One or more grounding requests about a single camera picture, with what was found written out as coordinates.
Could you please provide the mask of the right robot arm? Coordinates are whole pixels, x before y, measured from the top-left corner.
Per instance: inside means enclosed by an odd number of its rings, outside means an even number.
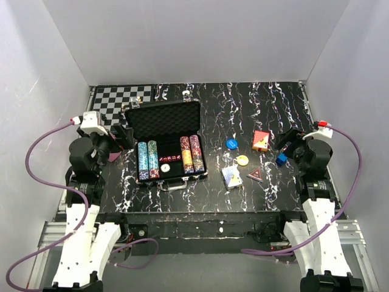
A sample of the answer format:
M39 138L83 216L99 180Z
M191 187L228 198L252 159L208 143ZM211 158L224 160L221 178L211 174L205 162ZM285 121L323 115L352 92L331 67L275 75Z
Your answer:
M290 128L277 135L275 148L292 159L297 168L296 189L304 217L282 213L275 226L276 237L289 242L301 271L300 291L363 291L362 279L352 275L343 255L336 219L336 194L327 165L333 150L325 142L333 129L315 122L315 130L304 133Z

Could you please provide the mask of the red playing card deck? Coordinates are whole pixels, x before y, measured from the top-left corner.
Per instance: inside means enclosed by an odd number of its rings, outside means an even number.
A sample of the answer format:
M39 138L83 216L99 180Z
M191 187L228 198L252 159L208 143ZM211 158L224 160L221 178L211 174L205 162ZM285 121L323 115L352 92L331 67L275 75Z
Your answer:
M255 130L253 133L252 149L256 151L268 151L270 133Z

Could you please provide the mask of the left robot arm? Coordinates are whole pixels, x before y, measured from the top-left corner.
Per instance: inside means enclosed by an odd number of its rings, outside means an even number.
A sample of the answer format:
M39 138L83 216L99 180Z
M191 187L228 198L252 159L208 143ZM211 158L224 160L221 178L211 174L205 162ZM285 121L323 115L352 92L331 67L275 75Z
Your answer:
M128 239L120 221L96 221L105 180L102 170L118 150L112 137L82 134L69 146L73 175L66 190L66 233L51 286L44 291L102 291L102 277L115 243Z

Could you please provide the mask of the clear dealer button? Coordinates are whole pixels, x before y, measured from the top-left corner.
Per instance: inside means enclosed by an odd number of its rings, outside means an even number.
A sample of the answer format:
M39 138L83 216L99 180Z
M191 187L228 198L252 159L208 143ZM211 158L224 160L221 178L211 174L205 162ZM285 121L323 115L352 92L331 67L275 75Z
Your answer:
M230 163L233 161L233 158L231 157L230 153L224 153L222 155L222 160L225 162L225 163Z

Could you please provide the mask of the blue playing card deck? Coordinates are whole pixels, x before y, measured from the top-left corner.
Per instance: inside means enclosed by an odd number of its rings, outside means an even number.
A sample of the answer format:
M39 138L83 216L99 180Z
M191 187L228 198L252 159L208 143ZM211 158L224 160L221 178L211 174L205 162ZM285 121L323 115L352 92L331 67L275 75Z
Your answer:
M221 174L227 190L239 188L243 185L243 181L237 166L232 165L225 167L221 170Z

